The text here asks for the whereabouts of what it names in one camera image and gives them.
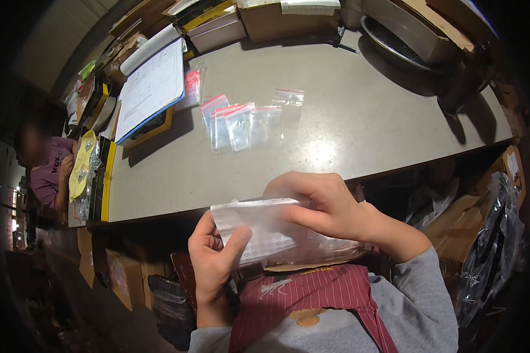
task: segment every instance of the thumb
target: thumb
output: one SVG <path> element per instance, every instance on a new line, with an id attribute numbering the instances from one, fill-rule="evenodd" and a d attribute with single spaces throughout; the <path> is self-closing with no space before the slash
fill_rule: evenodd
<path id="1" fill-rule="evenodd" d="M 283 221 L 302 225 L 320 234 L 329 233 L 331 219 L 328 214 L 295 204 L 282 207 Z"/>
<path id="2" fill-rule="evenodd" d="M 249 240 L 251 240 L 252 235 L 251 228 L 245 226 L 232 234 L 224 249 L 220 251 L 220 256 L 228 265 L 233 267 L 240 261 L 241 254 L 244 252 Z"/>

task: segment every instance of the apron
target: apron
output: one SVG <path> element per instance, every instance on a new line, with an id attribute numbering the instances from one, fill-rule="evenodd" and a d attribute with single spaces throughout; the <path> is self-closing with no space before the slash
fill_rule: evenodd
<path id="1" fill-rule="evenodd" d="M 364 266 L 334 265 L 284 276 L 261 276 L 246 283 L 240 302 L 230 352 L 243 351 L 294 312 L 321 308 L 356 312 L 382 353 L 398 352 L 377 314 Z"/>

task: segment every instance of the wall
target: wall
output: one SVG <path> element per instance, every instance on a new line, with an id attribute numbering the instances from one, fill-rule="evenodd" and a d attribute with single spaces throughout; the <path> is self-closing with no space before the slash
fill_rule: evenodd
<path id="1" fill-rule="evenodd" d="M 55 0 L 21 47 L 13 71 L 50 92 L 92 26 L 118 0 Z"/>

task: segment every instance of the hand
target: hand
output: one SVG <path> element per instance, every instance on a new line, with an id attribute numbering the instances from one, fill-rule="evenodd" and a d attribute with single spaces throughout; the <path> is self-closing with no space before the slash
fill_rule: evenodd
<path id="1" fill-rule="evenodd" d="M 283 205 L 283 219 L 332 238 L 372 242 L 382 214 L 370 203 L 357 203 L 344 180 L 335 173 L 288 172 L 273 179 L 263 198 L 307 195 L 316 209 Z"/>
<path id="2" fill-rule="evenodd" d="M 72 155 L 66 156 L 61 162 L 61 171 L 59 172 L 59 180 L 66 182 L 73 171 L 74 158 Z"/>
<path id="3" fill-rule="evenodd" d="M 218 296 L 232 268 L 240 261 L 251 235 L 250 228 L 242 227 L 233 233 L 224 246 L 212 213 L 204 213 L 189 238 L 198 302 L 210 302 Z"/>

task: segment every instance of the gray sleeve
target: gray sleeve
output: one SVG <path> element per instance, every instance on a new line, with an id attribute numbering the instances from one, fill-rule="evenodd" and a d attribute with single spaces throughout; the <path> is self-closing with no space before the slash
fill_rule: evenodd
<path id="1" fill-rule="evenodd" d="M 231 332 L 231 326 L 196 329 L 191 333 L 189 352 L 227 353 Z"/>
<path id="2" fill-rule="evenodd" d="M 418 324 L 429 337 L 439 341 L 434 344 L 443 348 L 455 347 L 453 351 L 456 351 L 457 320 L 440 272 L 436 250 L 430 247 L 412 260 L 396 265 L 393 285 L 416 307 L 419 314 L 427 318 L 420 317 Z"/>

